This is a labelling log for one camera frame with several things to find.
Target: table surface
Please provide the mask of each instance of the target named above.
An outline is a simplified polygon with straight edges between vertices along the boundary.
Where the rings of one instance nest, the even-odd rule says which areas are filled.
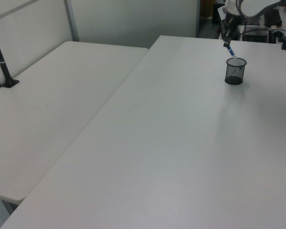
[[[0,88],[0,198],[19,203],[147,49],[66,42]]]
[[[286,229],[286,51],[231,45],[238,86],[222,41],[161,36],[2,229]]]

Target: black mesh cup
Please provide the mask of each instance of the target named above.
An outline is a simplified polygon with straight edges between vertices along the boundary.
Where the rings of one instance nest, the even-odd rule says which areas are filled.
[[[233,58],[227,60],[227,71],[225,73],[225,82],[231,85],[238,85],[243,82],[245,65],[247,61],[238,58],[238,64],[235,63]]]

